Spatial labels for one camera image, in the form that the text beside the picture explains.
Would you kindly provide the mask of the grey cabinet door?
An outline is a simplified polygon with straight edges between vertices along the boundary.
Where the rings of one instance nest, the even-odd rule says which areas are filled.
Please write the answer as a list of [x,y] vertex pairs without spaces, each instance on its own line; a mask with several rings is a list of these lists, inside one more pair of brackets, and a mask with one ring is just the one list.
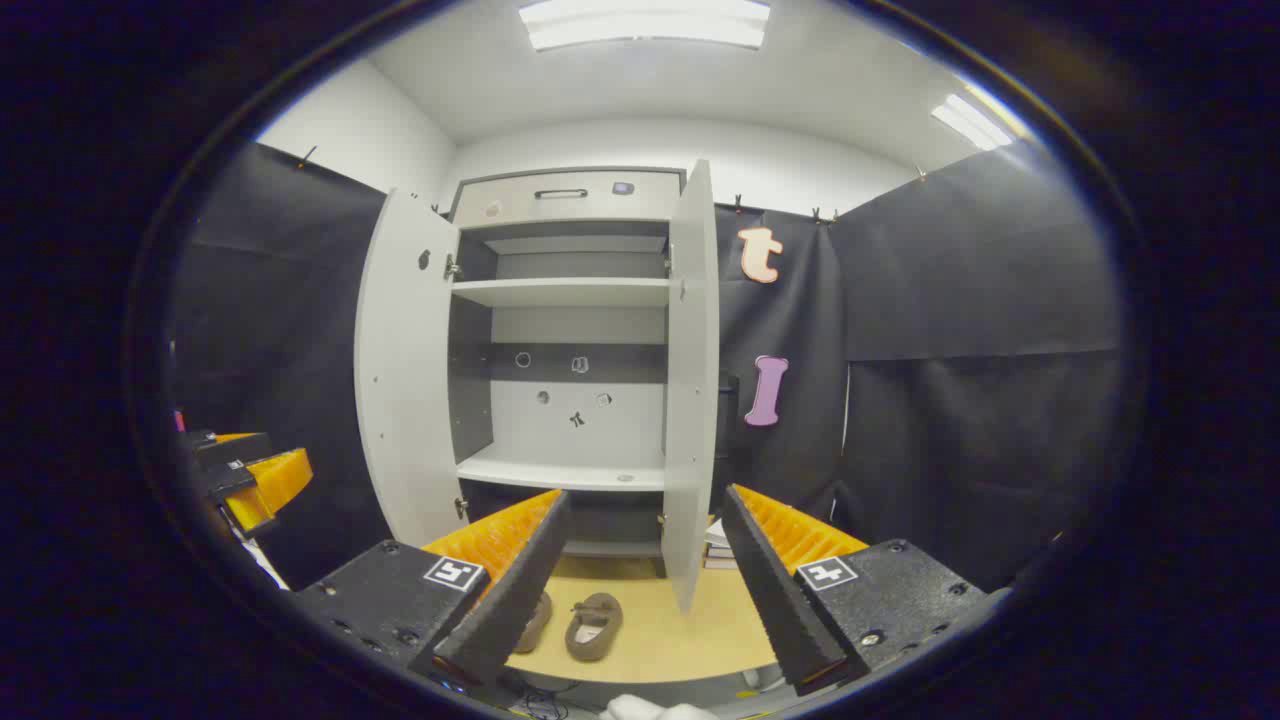
[[695,161],[669,220],[669,302],[660,552],[680,612],[692,610],[716,457],[719,281],[708,160]]
[[379,211],[355,315],[358,430],[392,537],[424,547],[463,525],[449,405],[449,336],[460,232],[394,188]]

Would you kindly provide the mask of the large ceiling light panel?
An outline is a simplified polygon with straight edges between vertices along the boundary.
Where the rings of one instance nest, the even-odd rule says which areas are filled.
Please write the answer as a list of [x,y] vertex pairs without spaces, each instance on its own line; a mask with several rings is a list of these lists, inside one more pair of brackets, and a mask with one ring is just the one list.
[[518,9],[538,51],[639,38],[759,49],[771,5],[758,0],[539,0]]

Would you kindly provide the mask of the grey shoe cabinet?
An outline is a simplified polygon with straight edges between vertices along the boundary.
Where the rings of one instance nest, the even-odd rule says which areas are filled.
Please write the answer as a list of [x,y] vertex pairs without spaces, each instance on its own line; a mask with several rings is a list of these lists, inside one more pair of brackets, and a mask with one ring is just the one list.
[[567,553],[660,560],[669,219],[458,227],[460,516],[558,488]]

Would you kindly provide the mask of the narrow ceiling light panel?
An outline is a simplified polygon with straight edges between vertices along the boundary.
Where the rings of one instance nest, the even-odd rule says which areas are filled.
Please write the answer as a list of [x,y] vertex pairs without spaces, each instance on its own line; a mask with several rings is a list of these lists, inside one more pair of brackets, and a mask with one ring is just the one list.
[[950,94],[932,109],[931,117],[983,151],[1012,143],[1012,137],[979,113],[972,104]]

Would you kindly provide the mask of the brown fuzzy shoe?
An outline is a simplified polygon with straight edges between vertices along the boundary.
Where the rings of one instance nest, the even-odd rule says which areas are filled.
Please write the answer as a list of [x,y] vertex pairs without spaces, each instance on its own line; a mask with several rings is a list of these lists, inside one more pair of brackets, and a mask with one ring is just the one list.
[[534,609],[532,616],[524,628],[524,632],[513,647],[512,653],[531,653],[540,643],[552,614],[553,609],[550,596],[543,591]]
[[580,662],[598,662],[612,650],[623,623],[620,601],[609,593],[595,593],[572,607],[564,633],[570,656]]

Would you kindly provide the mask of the black backdrop cloth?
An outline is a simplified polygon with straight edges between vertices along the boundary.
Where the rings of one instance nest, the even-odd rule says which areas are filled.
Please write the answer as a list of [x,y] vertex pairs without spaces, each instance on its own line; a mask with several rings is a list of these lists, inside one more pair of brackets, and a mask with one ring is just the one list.
[[[174,288],[191,427],[270,434],[316,471],[262,548],[307,585],[385,539],[358,441],[358,283],[383,193],[253,145],[198,211]],[[870,543],[1006,585],[1108,479],[1123,310],[1062,168],[1019,142],[818,225],[716,211],[721,350],[791,363],[780,424],[730,433],[732,482]]]

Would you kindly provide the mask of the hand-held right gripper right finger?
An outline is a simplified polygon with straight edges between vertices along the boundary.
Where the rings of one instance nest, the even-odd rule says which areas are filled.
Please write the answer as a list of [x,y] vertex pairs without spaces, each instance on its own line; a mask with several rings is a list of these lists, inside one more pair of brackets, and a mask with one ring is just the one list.
[[801,696],[923,653],[989,594],[905,539],[867,544],[742,486],[722,525],[785,680]]

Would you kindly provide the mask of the grey cabinet drawer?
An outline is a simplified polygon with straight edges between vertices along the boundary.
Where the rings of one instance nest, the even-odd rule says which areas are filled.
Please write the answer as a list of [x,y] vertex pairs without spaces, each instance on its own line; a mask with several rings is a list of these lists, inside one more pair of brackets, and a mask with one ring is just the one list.
[[458,186],[462,229],[536,222],[666,222],[686,173],[671,168],[580,167],[486,176]]

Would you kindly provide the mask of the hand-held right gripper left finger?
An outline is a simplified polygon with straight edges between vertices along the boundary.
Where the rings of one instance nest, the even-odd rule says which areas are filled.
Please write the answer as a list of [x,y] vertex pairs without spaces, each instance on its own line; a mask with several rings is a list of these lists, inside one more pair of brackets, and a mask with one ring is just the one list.
[[372,662],[470,691],[504,671],[570,519],[567,493],[549,489],[424,547],[384,539],[292,600],[316,628]]

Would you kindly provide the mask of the white soft object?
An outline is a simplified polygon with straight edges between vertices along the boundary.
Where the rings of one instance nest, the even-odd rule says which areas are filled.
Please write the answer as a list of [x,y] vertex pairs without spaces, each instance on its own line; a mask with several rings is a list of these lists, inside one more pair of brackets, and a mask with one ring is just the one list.
[[599,720],[721,720],[690,703],[660,706],[635,694],[620,694],[598,714]]

